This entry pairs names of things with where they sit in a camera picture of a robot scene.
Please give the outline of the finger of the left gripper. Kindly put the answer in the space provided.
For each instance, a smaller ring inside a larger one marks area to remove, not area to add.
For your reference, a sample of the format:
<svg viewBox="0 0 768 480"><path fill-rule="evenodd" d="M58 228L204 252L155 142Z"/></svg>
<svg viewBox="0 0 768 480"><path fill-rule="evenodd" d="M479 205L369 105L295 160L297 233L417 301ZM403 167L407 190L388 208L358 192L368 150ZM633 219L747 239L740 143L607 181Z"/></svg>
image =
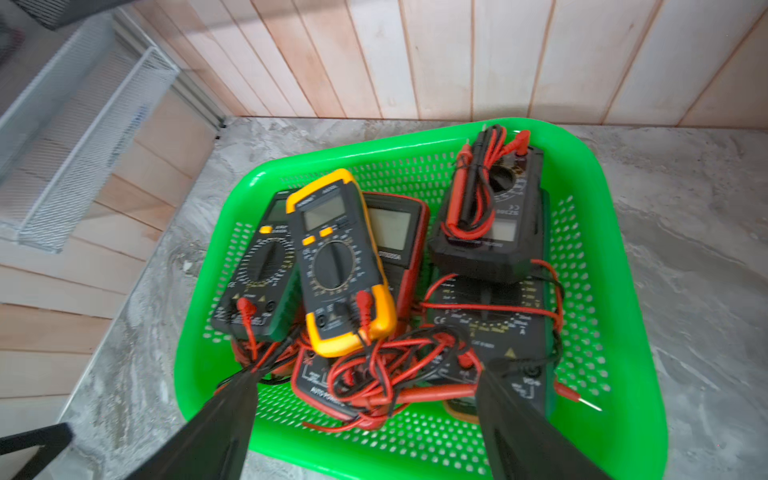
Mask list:
<svg viewBox="0 0 768 480"><path fill-rule="evenodd" d="M68 423L17 433L1 438L1 455L37 447L36 453L12 477L12 480L35 479L74 439Z"/></svg>

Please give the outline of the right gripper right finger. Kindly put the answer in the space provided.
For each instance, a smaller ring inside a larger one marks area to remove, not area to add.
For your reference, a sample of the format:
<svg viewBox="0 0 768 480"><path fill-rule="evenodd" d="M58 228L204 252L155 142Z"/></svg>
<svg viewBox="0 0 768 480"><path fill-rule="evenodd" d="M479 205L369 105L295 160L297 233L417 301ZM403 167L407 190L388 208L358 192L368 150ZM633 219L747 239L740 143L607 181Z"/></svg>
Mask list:
<svg viewBox="0 0 768 480"><path fill-rule="evenodd" d="M523 399L484 371L475 394L494 479L607 479L609 476Z"/></svg>

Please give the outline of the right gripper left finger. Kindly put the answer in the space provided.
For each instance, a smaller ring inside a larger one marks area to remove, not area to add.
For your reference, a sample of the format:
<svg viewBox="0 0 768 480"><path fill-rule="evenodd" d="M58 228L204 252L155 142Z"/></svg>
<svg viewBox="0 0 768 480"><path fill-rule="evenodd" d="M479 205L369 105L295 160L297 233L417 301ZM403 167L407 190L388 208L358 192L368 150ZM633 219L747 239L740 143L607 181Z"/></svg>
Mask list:
<svg viewBox="0 0 768 480"><path fill-rule="evenodd" d="M258 408L256 371L238 373L130 479L238 479Z"/></svg>

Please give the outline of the green DT9205A multimeter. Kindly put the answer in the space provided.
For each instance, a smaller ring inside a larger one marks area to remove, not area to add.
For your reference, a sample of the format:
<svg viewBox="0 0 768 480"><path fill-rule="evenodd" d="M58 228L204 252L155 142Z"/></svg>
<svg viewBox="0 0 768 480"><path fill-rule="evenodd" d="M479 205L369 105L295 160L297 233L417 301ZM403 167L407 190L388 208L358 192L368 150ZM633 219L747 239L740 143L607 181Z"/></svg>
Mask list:
<svg viewBox="0 0 768 480"><path fill-rule="evenodd" d="M548 196L505 192L489 234L452 239L440 227L427 244L435 267L426 320L461 331L486 367L539 413L554 409L554 369L562 357L564 295L546 262Z"/></svg>

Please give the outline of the red ANENG multimeter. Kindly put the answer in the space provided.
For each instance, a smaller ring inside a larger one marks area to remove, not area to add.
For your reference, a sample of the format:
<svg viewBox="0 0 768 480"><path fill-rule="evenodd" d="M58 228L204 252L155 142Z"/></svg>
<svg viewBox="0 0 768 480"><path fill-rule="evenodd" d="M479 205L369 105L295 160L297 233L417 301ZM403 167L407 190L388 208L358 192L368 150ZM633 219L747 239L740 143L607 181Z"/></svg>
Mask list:
<svg viewBox="0 0 768 480"><path fill-rule="evenodd" d="M429 208L421 200L395 194L366 192L364 199L378 255L396 306L398 323L391 334L395 338L409 329ZM334 358L317 355L309 345L302 346L294 365L291 387L297 397L320 412L352 423L359 419L358 411L328 392L327 375L335 362Z"/></svg>

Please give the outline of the small black multimeter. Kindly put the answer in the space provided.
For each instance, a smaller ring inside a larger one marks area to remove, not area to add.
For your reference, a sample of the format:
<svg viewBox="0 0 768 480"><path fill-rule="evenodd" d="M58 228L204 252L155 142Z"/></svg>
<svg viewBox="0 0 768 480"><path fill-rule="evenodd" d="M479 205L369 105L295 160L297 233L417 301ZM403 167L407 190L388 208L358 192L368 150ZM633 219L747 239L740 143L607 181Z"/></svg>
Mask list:
<svg viewBox="0 0 768 480"><path fill-rule="evenodd" d="M528 130L496 124L461 148L427 242L439 271L509 284L529 275L543 258L543 166Z"/></svg>

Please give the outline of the yellow black multimeter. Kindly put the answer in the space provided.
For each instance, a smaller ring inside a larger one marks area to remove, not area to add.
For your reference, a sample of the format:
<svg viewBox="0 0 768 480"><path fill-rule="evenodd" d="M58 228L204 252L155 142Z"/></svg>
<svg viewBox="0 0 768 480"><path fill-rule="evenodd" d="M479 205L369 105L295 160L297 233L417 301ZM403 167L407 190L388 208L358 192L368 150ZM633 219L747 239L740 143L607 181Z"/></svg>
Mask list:
<svg viewBox="0 0 768 480"><path fill-rule="evenodd" d="M338 169L291 193L286 214L316 354L338 358L389 336L396 305L353 175Z"/></svg>

